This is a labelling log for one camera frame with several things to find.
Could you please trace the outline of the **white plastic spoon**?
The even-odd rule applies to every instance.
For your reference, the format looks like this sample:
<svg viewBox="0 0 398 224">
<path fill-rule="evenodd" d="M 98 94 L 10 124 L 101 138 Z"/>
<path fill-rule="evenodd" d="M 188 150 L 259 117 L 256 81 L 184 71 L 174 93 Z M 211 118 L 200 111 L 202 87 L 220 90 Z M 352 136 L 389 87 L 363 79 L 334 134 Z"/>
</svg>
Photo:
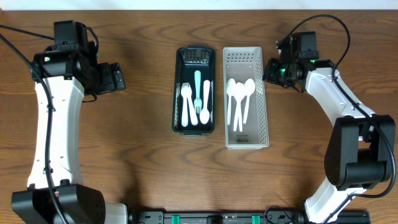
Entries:
<svg viewBox="0 0 398 224">
<path fill-rule="evenodd" d="M 239 131 L 239 132 L 243 131 L 241 100 L 236 100 L 233 131 Z"/>
<path fill-rule="evenodd" d="M 247 119 L 248 119 L 248 113 L 249 113 L 249 102 L 250 102 L 250 97 L 255 91 L 255 83 L 252 78 L 249 78 L 246 80 L 245 84 L 245 94 L 246 94 L 246 104 L 244 108 L 244 116 L 243 116 L 243 123 L 246 124 Z"/>
<path fill-rule="evenodd" d="M 228 108 L 227 108 L 227 124 L 231 123 L 231 100 L 234 93 L 234 88 L 236 85 L 236 81 L 233 78 L 230 78 L 226 84 L 226 94 L 228 96 Z"/>
<path fill-rule="evenodd" d="M 240 82 L 237 82 L 234 88 L 233 96 L 236 100 L 236 110 L 234 114 L 234 124 L 233 124 L 233 131 L 243 130 L 242 125 L 242 109 L 241 109 L 241 102 L 245 96 L 244 93 L 244 85 Z"/>
</svg>

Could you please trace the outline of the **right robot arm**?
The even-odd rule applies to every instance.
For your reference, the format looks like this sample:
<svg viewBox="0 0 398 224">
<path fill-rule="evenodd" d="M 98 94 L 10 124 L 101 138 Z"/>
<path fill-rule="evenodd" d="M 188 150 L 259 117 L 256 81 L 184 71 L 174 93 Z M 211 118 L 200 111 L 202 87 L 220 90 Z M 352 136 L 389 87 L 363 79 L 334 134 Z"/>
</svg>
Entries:
<svg viewBox="0 0 398 224">
<path fill-rule="evenodd" d="M 268 61 L 264 81 L 282 87 L 300 84 L 321 106 L 333 130 L 324 159 L 325 180 L 294 213 L 294 223 L 336 223 L 355 198 L 381 198 L 397 179 L 396 124 L 364 106 L 331 60 Z"/>
</svg>

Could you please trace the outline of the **clear plastic basket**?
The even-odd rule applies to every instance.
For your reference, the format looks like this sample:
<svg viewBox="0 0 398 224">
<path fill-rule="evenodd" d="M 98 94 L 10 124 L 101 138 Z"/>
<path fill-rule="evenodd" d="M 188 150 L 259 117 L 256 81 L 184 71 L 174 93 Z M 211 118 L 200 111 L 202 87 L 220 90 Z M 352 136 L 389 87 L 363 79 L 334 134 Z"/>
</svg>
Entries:
<svg viewBox="0 0 398 224">
<path fill-rule="evenodd" d="M 262 49 L 260 47 L 225 47 L 223 49 L 223 96 L 224 96 L 224 122 L 225 139 L 228 149 L 262 149 L 269 145 L 269 132 L 267 123 L 266 91 L 262 81 L 264 74 Z M 249 113 L 243 131 L 233 131 L 236 100 L 231 100 L 231 123 L 227 124 L 228 96 L 226 94 L 227 81 L 233 78 L 245 84 L 252 78 L 255 91 L 250 97 Z M 246 104 L 246 94 L 241 102 L 242 121 Z"/>
</svg>

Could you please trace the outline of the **white plastic fork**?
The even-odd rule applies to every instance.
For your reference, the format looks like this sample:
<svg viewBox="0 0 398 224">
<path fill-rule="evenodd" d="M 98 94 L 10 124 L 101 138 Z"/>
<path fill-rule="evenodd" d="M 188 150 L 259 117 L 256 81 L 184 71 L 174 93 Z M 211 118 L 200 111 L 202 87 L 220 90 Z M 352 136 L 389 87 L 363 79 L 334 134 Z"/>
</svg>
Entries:
<svg viewBox="0 0 398 224">
<path fill-rule="evenodd" d="M 182 106 L 182 126 L 188 126 L 188 83 L 183 83 L 181 87 L 181 96 L 183 97 L 183 106 Z"/>
<path fill-rule="evenodd" d="M 198 118 L 196 115 L 196 111 L 193 106 L 192 101 L 192 88 L 188 82 L 182 84 L 182 90 L 185 92 L 186 98 L 188 100 L 189 112 L 190 112 L 190 121 L 193 126 L 198 124 Z"/>
</svg>

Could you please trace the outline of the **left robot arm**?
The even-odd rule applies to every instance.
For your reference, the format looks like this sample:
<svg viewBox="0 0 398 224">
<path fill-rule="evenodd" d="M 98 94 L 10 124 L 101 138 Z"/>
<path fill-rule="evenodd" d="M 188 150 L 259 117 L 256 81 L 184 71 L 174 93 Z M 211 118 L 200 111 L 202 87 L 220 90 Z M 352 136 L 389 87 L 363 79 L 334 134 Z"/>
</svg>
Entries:
<svg viewBox="0 0 398 224">
<path fill-rule="evenodd" d="M 127 205 L 83 184 L 78 149 L 83 99 L 123 90 L 120 65 L 98 63 L 94 44 L 50 46 L 30 64 L 39 109 L 35 161 L 27 190 L 12 194 L 13 211 L 25 223 L 129 223 Z"/>
</svg>

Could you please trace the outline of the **mint green plastic fork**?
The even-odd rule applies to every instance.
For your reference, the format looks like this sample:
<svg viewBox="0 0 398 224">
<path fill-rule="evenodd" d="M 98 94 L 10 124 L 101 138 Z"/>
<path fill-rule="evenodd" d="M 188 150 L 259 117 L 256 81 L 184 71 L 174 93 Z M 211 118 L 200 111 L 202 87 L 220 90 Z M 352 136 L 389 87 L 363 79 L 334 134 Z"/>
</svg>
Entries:
<svg viewBox="0 0 398 224">
<path fill-rule="evenodd" d="M 197 114 L 200 113 L 202 107 L 202 100 L 200 98 L 200 90 L 201 90 L 201 71 L 195 70 L 195 99 L 194 99 L 194 107 L 195 112 Z"/>
</svg>

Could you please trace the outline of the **white spoon wide handle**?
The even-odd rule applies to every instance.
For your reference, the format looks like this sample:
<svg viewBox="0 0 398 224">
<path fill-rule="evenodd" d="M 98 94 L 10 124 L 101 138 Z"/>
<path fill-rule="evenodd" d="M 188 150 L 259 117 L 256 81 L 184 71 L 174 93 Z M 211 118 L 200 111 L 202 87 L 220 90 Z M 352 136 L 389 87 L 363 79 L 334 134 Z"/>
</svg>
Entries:
<svg viewBox="0 0 398 224">
<path fill-rule="evenodd" d="M 200 112 L 200 121 L 202 124 L 207 124 L 210 118 L 210 112 L 208 110 L 209 94 L 210 94 L 210 81 L 205 80 L 203 82 L 203 108 Z"/>
</svg>

